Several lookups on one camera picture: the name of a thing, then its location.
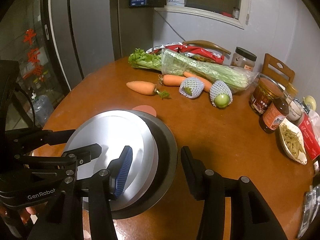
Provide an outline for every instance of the brown glass bottle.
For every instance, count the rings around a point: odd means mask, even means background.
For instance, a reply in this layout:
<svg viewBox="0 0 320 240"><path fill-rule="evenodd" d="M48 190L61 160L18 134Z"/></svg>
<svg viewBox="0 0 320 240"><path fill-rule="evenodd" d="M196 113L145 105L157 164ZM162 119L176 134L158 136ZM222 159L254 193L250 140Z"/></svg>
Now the brown glass bottle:
<svg viewBox="0 0 320 240"><path fill-rule="evenodd" d="M259 124L266 133L273 133L289 114L289 105L285 98L276 98L260 117Z"/></svg>

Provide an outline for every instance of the water bottle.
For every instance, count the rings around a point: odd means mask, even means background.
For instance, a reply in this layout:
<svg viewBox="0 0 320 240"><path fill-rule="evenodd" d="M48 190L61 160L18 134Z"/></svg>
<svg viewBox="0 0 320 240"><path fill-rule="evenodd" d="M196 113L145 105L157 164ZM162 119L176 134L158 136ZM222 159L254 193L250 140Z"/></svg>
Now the water bottle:
<svg viewBox="0 0 320 240"><path fill-rule="evenodd" d="M37 96L31 87L29 88L29 91L32 94L31 101L33 104L33 108L35 109L36 122L44 127L45 123L54 110L53 106L50 102L50 99L46 95ZM32 109L29 109L28 115L31 119L33 119Z"/></svg>

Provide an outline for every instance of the glass door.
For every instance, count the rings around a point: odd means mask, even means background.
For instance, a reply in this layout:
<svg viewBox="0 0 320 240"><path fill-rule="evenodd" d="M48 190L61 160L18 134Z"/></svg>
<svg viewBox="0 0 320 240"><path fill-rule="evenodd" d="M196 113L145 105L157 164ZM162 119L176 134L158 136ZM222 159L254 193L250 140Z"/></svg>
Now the glass door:
<svg viewBox="0 0 320 240"><path fill-rule="evenodd" d="M15 0L0 22L0 59L15 60L20 65L17 82L29 93L46 95L52 106L56 107L68 93L66 82L59 74L60 66L49 57L47 25L43 23L45 13L43 0ZM17 99L27 112L30 105L20 93ZM9 107L6 129L28 126L23 114Z"/></svg>

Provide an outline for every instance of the white wall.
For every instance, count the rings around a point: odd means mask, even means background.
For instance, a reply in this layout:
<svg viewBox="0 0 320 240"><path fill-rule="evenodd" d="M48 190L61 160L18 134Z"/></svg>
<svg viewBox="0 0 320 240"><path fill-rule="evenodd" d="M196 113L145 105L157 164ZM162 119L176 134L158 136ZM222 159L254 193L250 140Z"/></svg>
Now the white wall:
<svg viewBox="0 0 320 240"><path fill-rule="evenodd" d="M185 40L212 41L232 54L236 46L251 51L258 57L254 71L261 70L265 53L273 55L295 71L298 97L312 95L320 108L320 29L301 0L252 0L244 30L204 17L160 13ZM153 35L155 46L182 41L156 12Z"/></svg>

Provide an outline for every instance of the red chinese character decoration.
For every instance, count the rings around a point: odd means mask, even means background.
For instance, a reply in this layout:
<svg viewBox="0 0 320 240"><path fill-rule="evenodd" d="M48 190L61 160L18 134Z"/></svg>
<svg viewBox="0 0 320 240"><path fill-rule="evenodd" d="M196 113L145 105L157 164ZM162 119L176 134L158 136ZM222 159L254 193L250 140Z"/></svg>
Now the red chinese character decoration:
<svg viewBox="0 0 320 240"><path fill-rule="evenodd" d="M32 45L33 41L32 38L34 36L36 36L37 34L35 33L35 31L33 29L28 29L26 31L26 35L24 36L24 40L23 42L27 42L29 41L29 44ZM40 64L38 64L40 62L40 60L38 59L38 55L40 54L40 52L38 48L35 49L31 49L30 52L27 53L28 56L28 62L32 62L33 66L35 67L32 71L30 71L28 74L26 74L23 79L26 79L28 76L30 76L31 74L34 74L36 76L39 76L39 78L42 80L42 69L43 66L41 66Z"/></svg>
<svg viewBox="0 0 320 240"><path fill-rule="evenodd" d="M32 37L36 36L37 34L33 29L29 29L26 31L26 35L24 35L24 40L23 42L29 41L29 44L32 44Z"/></svg>

